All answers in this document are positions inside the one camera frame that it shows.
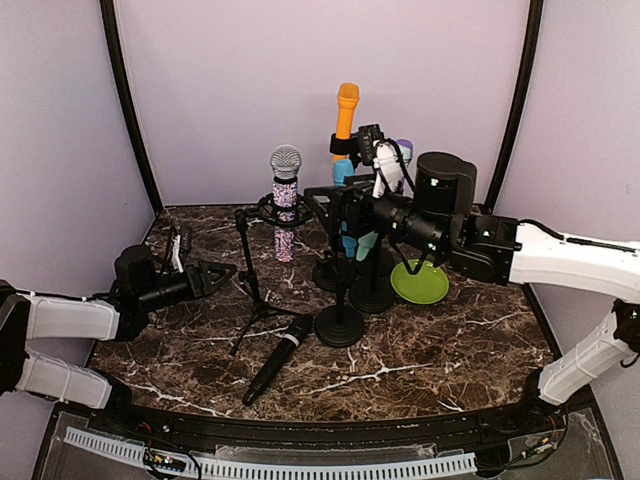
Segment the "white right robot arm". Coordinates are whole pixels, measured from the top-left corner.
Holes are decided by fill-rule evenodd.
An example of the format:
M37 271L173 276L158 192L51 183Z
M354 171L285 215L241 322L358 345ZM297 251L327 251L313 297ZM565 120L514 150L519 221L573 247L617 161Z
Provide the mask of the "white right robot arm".
M560 359L528 379L525 400L510 413L521 434L534 432L549 405L564 404L576 391L616 364L639 355L639 245L559 233L542 223L472 210L477 169L444 152L421 154L413 195L378 194L361 184L307 188L304 197L325 229L341 226L350 236L375 231L393 245L405 243L422 260L473 280L506 285L548 284L606 294L614 302L596 329Z

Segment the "black tripod microphone stand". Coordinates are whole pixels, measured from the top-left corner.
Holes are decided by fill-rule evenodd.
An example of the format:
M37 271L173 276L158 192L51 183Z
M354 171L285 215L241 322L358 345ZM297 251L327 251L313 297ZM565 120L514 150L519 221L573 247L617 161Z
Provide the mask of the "black tripod microphone stand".
M230 355L235 356L244 340L249 328L258 320L271 317L288 316L295 317L297 312L272 306L260 292L257 273L254 268L250 244L248 239L248 228L250 219L258 219L272 227L279 227L293 231L311 220L313 212L302 195L295 196L293 206L277 206L275 195L269 193L262 197L254 206L239 208L235 211L235 227L240 235L242 250L246 269L238 273L241 283L248 287L253 310L248 322L245 324L238 338L235 340Z

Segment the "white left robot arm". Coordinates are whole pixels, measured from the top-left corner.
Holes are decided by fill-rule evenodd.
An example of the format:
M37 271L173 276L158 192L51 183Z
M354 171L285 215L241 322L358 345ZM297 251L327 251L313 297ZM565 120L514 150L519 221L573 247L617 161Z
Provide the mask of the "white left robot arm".
M198 261L183 265L173 254L169 271L144 244L126 248L114 262L116 278L107 294L45 295L1 283L1 391L22 391L102 410L120 436L141 427L140 412L124 399L128 387L113 377L29 348L44 338L128 342L149 323L151 313L216 293L235 266Z

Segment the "black handheld microphone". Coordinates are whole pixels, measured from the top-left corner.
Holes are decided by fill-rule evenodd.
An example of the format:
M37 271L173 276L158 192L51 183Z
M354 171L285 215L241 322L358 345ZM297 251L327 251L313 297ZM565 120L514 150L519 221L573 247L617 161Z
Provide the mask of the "black handheld microphone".
M305 340L312 325L313 317L307 314L300 315L292 321L279 344L249 384L242 398L244 406L251 406L265 392L289 357Z

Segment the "glitter purple silver-head microphone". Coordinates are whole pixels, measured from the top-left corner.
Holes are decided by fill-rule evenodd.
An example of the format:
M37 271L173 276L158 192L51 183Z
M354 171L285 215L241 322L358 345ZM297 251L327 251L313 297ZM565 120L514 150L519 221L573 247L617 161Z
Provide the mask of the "glitter purple silver-head microphone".
M298 173L302 158L300 152L292 145L278 146L270 157L273 171L273 202L278 208L277 218L283 222L294 219L293 210L297 203ZM294 232L292 229L276 227L274 229L275 257L283 263L292 262Z

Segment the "black round-base stand front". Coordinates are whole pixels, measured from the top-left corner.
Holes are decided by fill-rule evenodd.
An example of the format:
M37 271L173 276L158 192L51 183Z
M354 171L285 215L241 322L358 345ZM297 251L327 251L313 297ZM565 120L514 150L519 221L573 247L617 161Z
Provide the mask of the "black round-base stand front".
M346 284L337 282L335 304L323 309L314 321L316 337L332 348L347 348L356 344L365 331L362 314L346 303L346 291Z

